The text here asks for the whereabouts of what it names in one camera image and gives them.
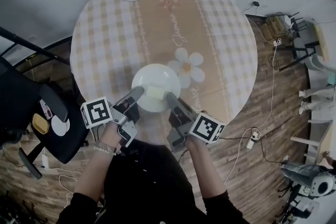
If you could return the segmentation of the gray chair black legs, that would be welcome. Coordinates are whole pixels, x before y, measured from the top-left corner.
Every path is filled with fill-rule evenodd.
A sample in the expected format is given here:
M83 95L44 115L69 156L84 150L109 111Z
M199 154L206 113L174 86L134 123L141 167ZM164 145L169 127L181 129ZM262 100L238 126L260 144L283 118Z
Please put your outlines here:
M275 47L277 51L291 51L296 54L296 58L290 64L279 68L279 71L284 71L299 63L304 64L308 69L314 71L332 72L328 66L320 62L317 54L317 48L320 46L318 41L305 43L301 37L296 37L290 46L278 45Z

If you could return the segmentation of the white power strip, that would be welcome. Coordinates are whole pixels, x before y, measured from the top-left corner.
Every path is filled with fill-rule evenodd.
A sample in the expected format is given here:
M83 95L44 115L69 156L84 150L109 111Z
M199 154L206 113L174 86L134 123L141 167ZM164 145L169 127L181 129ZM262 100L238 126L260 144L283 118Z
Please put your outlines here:
M259 139L260 139L260 134L258 132L253 132L246 145L246 148L250 150L253 147L253 145L259 141Z

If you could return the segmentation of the person's left forearm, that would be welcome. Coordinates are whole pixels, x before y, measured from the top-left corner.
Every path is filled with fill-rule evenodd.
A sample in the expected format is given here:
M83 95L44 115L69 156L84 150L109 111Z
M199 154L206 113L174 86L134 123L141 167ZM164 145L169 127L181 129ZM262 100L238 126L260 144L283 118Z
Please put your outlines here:
M77 180L75 193L85 195L98 202L112 159L112 154L96 151Z

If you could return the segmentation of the yellow rectangular dish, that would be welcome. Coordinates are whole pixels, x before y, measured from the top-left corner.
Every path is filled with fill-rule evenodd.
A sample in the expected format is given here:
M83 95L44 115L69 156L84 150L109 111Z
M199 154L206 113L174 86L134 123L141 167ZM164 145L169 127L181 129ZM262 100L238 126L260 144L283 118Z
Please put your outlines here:
M37 113L33 115L32 125L40 134L47 134L50 127L49 122Z

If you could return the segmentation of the white router black antennas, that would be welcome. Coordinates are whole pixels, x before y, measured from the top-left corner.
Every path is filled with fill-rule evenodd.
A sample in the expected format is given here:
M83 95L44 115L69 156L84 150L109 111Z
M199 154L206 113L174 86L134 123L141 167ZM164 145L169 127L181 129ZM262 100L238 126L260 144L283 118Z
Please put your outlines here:
M293 15L283 15L283 20L288 30L302 31L307 28L307 23L303 17L295 18L298 14L299 12Z

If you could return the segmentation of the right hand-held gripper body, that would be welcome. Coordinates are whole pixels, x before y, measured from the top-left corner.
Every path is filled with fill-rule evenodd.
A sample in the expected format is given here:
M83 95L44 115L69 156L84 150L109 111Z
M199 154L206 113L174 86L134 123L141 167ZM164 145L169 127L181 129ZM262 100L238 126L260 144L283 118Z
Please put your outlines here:
M225 123L204 112L199 114L172 112L169 123L172 128L167 141L173 152L182 150L188 137L195 137L206 144L216 143L226 126Z

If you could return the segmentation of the small white plate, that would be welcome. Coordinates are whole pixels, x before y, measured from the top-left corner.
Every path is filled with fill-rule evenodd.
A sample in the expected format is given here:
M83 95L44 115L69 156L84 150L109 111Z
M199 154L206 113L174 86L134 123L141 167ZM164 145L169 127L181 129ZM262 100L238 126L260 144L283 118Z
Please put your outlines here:
M51 118L51 127L56 135L64 136L70 129L70 121L68 119L66 122L62 122L59 117L54 115Z

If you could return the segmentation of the large white plate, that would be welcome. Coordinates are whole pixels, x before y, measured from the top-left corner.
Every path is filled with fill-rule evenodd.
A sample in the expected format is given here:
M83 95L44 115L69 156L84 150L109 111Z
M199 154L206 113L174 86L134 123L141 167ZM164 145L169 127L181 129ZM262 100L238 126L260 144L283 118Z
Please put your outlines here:
M153 63L141 68L133 78L132 88L141 86L144 88L144 94L139 98L137 104L148 112L163 112L169 108L165 95L163 100L156 100L146 96L148 85L154 85L164 88L165 95L172 92L177 98L181 93L180 80L177 74L168 66Z

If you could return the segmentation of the small wooden table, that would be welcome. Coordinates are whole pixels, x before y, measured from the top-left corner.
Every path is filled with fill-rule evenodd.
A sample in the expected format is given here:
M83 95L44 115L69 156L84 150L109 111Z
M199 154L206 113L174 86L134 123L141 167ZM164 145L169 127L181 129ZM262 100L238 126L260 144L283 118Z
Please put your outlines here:
M321 50L321 56L325 62L329 62L330 57L329 57L329 52L328 48L326 46L326 41L323 35L323 32L318 24L314 24L314 30L316 32L316 36L319 42L320 50Z

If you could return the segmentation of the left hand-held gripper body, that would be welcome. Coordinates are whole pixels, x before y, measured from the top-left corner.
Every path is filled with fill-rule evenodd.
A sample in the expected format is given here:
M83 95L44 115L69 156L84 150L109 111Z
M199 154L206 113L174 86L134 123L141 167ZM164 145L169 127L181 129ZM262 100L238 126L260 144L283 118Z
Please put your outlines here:
M128 147L138 133L135 123L139 119L139 111L132 97L125 97L113 105L109 104L106 97L85 102L81 106L81 113L87 129L108 122L117 124L124 147Z

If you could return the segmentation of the person's black clothing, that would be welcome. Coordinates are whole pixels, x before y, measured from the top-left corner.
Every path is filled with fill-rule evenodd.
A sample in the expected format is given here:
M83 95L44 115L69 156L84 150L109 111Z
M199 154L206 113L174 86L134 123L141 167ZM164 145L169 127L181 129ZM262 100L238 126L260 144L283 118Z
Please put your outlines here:
M197 208L192 185L166 146L134 141L109 166L100 215L92 198L75 193L57 224L249 224L222 192Z

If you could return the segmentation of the person's right forearm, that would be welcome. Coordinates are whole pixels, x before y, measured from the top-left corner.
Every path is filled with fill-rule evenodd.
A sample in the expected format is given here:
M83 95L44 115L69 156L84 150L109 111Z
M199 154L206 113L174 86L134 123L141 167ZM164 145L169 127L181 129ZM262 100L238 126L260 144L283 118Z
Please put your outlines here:
M191 155L202 197L207 199L225 193L227 189L213 164L207 144L189 136L186 146Z

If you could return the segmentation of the red-patterned card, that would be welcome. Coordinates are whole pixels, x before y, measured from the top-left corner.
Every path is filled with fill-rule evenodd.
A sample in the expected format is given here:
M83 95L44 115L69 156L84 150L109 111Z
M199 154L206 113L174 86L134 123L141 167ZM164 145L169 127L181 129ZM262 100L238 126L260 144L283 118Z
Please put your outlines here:
M43 99L40 100L40 106L47 120L53 117L52 111Z

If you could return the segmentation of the round table with checkered cloth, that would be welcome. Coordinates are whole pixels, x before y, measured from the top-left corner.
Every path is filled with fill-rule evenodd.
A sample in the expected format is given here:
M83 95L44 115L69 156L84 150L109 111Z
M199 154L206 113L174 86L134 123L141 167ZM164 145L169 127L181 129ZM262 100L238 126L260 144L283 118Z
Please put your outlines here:
M181 98L225 123L246 104L257 74L257 46L234 0L90 0L77 20L70 65L81 95L111 103L131 90L144 66L170 67Z

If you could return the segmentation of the black office chair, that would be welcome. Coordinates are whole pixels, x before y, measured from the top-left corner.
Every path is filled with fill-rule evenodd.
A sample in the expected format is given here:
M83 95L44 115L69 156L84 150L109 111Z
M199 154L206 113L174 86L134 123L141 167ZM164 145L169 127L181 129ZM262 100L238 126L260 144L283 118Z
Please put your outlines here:
M36 82L27 78L0 57L0 150L5 144L16 144L21 140L28 125L33 122L34 114L45 116L41 101L46 103L53 116L69 123L69 128L63 136L59 136L53 129L41 134L34 127L32 130L39 144L29 154L19 148L19 157L36 179L40 179L42 174L34 161L43 148L66 164L82 147L88 130L75 95L63 90L54 81Z

